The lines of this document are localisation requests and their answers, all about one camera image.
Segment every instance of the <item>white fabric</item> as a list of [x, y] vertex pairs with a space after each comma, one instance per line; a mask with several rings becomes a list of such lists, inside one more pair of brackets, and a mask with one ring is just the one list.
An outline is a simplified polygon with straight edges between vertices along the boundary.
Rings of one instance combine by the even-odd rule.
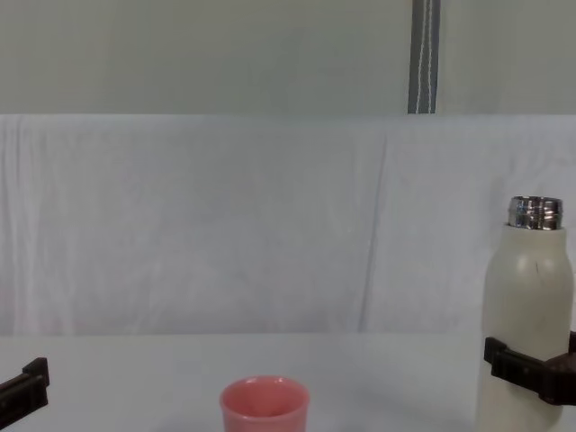
[[486, 265], [517, 194], [564, 199], [575, 262], [574, 117], [418, 117], [386, 138], [367, 329], [477, 329]]
[[0, 331], [476, 329], [510, 196], [563, 198], [576, 257], [574, 137], [546, 116], [0, 117]]
[[576, 113], [576, 2], [443, 0], [437, 113]]
[[2, 0], [0, 113], [405, 113], [406, 0]]
[[0, 120], [0, 329], [354, 331], [381, 121]]

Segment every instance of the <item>pink cup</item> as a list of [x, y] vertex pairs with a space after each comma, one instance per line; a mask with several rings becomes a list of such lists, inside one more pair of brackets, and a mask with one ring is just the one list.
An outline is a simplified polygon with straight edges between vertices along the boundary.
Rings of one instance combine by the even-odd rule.
[[282, 376], [252, 376], [224, 389], [220, 406], [226, 432], [304, 432], [310, 396]]

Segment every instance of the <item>white bottle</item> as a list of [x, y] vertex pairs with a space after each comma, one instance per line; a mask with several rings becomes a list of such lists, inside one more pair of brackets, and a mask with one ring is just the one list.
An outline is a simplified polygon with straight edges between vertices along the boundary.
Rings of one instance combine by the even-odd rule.
[[[486, 274], [483, 339], [494, 337], [539, 360], [568, 352], [573, 274], [562, 228], [562, 201], [517, 196]], [[547, 432], [562, 407], [491, 376], [482, 361], [476, 432]]]

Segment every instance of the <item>white table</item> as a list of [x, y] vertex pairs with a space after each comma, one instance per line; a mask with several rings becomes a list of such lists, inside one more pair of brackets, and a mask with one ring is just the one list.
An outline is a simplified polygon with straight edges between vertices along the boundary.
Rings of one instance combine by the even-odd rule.
[[[0, 338], [0, 378], [49, 359], [49, 406], [13, 432], [222, 431], [221, 389], [285, 374], [310, 389], [309, 432], [472, 430], [480, 338], [226, 335]], [[576, 422], [566, 409], [564, 423]]]

